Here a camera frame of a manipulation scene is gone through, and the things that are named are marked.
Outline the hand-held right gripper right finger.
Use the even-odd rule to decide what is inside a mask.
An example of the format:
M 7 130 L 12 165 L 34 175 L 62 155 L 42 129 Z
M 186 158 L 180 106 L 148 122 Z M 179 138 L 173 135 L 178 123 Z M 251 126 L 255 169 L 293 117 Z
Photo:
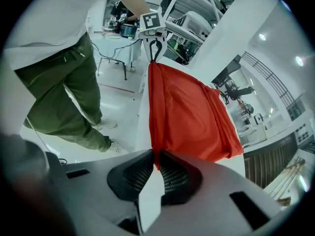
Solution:
M 160 172 L 159 230 L 256 230 L 281 211 L 260 187 L 217 163 L 163 151 Z

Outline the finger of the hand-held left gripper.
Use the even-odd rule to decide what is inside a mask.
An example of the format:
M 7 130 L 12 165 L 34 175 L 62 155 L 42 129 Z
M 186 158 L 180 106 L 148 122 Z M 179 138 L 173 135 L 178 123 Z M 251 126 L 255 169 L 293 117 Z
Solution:
M 157 52 L 155 54 L 155 61 L 159 61 L 167 50 L 167 39 L 166 38 L 156 38 Z
M 154 39 L 144 39 L 144 48 L 146 51 L 148 61 L 152 61 L 154 59 L 152 52 L 152 46 L 154 45 L 154 43 L 155 43 Z

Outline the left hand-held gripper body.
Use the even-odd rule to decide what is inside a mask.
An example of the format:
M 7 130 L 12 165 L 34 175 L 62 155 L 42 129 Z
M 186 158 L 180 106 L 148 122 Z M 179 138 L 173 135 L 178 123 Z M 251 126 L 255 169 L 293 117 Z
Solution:
M 151 12 L 140 15 L 139 38 L 143 42 L 165 42 L 167 30 L 165 20 L 160 12 Z

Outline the red shirt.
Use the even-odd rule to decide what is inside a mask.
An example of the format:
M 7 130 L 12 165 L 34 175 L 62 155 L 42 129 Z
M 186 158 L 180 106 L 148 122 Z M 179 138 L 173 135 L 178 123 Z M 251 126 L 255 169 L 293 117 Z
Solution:
M 149 131 L 154 163 L 162 150 L 218 162 L 245 176 L 243 148 L 218 89 L 176 68 L 148 67 Z

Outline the person's left forearm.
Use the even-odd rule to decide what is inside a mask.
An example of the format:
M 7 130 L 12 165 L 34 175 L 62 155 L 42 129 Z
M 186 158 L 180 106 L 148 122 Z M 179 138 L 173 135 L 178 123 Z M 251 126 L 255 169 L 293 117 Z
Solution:
M 134 16 L 140 18 L 141 15 L 150 13 L 150 8 L 145 0 L 121 0 Z

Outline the person's right shoe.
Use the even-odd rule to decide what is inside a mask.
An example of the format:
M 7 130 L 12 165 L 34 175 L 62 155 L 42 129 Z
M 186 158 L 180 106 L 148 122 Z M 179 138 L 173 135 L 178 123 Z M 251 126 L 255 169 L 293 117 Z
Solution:
M 128 154 L 128 153 L 130 153 L 129 149 L 122 146 L 116 140 L 111 140 L 110 147 L 108 150 L 113 152 L 113 153 L 116 153 L 116 154 Z

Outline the person's shoe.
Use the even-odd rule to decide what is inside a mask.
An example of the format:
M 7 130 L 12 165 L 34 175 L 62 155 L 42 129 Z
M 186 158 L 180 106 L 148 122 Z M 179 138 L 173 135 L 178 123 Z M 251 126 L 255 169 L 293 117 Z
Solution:
M 116 153 L 116 154 L 128 154 L 128 153 L 130 153 L 129 149 L 122 146 L 116 140 L 111 140 L 110 147 L 108 150 L 113 152 L 113 153 Z
M 102 119 L 98 124 L 93 125 L 96 130 L 113 129 L 117 126 L 117 122 L 112 119 Z

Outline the white cloth covered table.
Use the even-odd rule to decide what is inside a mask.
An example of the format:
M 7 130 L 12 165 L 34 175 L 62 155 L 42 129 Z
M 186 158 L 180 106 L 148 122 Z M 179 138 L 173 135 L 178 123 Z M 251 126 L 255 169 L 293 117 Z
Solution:
M 124 80 L 127 80 L 127 67 L 132 67 L 141 56 L 141 41 L 138 37 L 128 39 L 117 33 L 98 35 L 91 39 L 96 54 L 100 56 L 97 63 L 97 75 L 103 61 L 118 61 L 123 65 Z

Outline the white storage box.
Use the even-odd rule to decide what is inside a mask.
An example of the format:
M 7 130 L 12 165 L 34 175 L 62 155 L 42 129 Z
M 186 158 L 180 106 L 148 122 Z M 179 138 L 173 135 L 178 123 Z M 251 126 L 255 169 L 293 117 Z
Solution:
M 202 40 L 206 40 L 213 30 L 211 24 L 194 11 L 187 12 L 180 18 L 174 20 L 173 23 L 183 27 Z

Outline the white ornate dressing table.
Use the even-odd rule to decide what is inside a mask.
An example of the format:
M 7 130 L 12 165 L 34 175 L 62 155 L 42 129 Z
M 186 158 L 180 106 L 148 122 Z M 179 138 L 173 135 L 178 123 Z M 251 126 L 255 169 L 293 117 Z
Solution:
M 243 146 L 246 144 L 250 144 L 251 146 L 252 144 L 265 141 L 267 138 L 265 127 L 262 123 L 258 125 L 245 125 L 243 128 L 238 130 L 238 136 Z

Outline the black office chair with headrest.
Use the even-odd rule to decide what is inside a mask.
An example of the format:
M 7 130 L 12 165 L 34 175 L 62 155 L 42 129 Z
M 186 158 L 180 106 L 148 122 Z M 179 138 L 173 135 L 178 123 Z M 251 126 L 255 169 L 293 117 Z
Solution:
M 226 104 L 229 104 L 229 99 L 232 101 L 238 100 L 243 95 L 248 95 L 254 92 L 253 87 L 246 87 L 238 89 L 235 83 L 225 83 L 224 84 L 226 92 L 220 91 L 221 97 L 225 100 Z

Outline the dark wooden staircase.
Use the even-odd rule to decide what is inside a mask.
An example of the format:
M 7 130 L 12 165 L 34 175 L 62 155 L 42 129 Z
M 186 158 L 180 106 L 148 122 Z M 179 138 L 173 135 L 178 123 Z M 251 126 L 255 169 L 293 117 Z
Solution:
M 289 164 L 297 149 L 295 135 L 290 134 L 268 146 L 244 153 L 246 178 L 265 188 Z

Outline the person's green trousers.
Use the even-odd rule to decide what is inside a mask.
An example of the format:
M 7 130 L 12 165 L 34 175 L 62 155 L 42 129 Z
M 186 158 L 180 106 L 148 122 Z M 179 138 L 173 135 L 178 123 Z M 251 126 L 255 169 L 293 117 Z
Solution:
M 109 149 L 110 138 L 94 129 L 101 123 L 102 113 L 88 33 L 75 45 L 15 73 L 36 98 L 25 127 L 87 149 Z

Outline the wooden stair handrail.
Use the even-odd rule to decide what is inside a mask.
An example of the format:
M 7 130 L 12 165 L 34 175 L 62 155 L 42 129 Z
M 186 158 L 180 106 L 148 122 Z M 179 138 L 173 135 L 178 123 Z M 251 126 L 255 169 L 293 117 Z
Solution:
M 299 201 L 299 194 L 303 184 L 299 178 L 302 173 L 305 160 L 297 156 L 283 169 L 283 171 L 265 188 L 264 191 L 276 201 L 282 209 Z

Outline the black mezzanine railing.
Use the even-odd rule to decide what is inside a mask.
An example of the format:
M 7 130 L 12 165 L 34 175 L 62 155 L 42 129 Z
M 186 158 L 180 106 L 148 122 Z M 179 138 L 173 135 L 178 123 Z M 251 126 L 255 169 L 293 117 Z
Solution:
M 292 96 L 289 89 L 284 85 L 280 78 L 272 72 L 264 63 L 248 52 L 244 52 L 241 58 L 253 67 L 275 90 L 280 100 L 283 102 L 292 121 L 296 120 L 305 111 L 304 107 L 299 106 L 299 98 Z

